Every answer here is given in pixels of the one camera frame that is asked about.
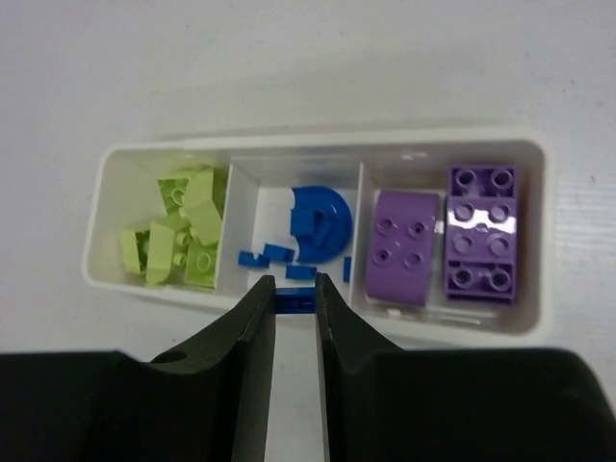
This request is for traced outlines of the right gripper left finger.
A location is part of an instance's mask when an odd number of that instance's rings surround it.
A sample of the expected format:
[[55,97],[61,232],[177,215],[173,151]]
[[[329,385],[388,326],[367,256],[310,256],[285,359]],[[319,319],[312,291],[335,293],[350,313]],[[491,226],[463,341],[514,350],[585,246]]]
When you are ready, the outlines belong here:
[[275,282],[149,362],[120,351],[1,358],[5,461],[261,461]]

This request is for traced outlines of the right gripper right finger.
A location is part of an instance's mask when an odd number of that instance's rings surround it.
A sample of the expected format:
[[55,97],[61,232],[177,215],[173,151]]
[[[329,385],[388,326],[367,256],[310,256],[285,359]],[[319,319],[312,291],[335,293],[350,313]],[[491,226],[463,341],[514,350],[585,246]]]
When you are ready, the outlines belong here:
[[316,279],[329,461],[611,461],[591,369],[552,347],[404,349]]

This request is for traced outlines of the small blue lego piece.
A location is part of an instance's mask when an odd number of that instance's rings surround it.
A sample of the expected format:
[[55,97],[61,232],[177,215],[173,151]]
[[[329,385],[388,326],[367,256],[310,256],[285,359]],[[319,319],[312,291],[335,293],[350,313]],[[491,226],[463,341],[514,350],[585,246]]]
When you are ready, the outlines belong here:
[[317,268],[313,266],[287,265],[285,268],[285,278],[295,281],[314,281],[317,272]]
[[270,266],[270,259],[262,254],[241,250],[238,264],[247,268],[267,269]]
[[352,257],[347,256],[344,259],[344,266],[343,266],[343,281],[345,283],[348,283],[350,281],[351,267],[352,267]]
[[291,263],[294,260],[295,251],[285,246],[265,243],[262,255],[273,262]]
[[276,315],[315,314],[316,291],[314,287],[279,288],[275,291]]

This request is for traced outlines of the lime green lego brick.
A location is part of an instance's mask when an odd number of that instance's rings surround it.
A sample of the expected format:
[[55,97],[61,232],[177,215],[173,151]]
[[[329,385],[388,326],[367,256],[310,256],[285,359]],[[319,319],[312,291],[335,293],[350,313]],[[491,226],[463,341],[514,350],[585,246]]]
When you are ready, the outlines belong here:
[[159,286],[174,280],[185,267],[192,236],[189,222],[171,214],[124,228],[119,239],[125,270],[143,275],[146,285]]
[[174,170],[157,179],[166,213],[185,219],[203,245],[219,241],[228,173],[216,167]]
[[184,284],[199,290],[212,291],[216,287],[218,245],[203,245],[192,240],[187,251]]

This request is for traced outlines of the dark purple lego brick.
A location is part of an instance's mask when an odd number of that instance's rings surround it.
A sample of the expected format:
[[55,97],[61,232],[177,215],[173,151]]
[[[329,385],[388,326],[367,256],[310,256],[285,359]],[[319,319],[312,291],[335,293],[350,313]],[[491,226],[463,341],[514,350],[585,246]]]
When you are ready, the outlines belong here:
[[519,182],[513,166],[449,169],[443,257],[449,300],[515,301],[518,205]]

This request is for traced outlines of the light purple lego brick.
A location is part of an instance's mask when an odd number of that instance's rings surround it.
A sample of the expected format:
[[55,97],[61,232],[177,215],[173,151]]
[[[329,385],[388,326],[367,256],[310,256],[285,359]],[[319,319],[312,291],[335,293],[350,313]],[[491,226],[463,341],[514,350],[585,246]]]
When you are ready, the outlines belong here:
[[425,305],[439,204],[433,192],[380,192],[366,266],[369,298]]

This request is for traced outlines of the blue round lego piece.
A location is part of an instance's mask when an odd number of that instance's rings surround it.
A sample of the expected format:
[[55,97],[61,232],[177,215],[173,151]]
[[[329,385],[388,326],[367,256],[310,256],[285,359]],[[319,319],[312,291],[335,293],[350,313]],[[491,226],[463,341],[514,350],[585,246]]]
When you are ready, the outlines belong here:
[[322,264],[337,258],[353,230],[350,208],[343,197],[325,186],[292,188],[295,205],[290,233],[298,245],[297,261]]

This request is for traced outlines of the white divided tray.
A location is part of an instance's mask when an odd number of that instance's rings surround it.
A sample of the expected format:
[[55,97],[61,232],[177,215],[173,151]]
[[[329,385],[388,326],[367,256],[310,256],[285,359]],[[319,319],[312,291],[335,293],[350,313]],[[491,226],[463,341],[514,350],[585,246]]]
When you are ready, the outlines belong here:
[[102,158],[94,287],[231,308],[270,275],[304,312],[318,274],[380,331],[526,346],[553,318],[550,149],[479,126],[211,137]]

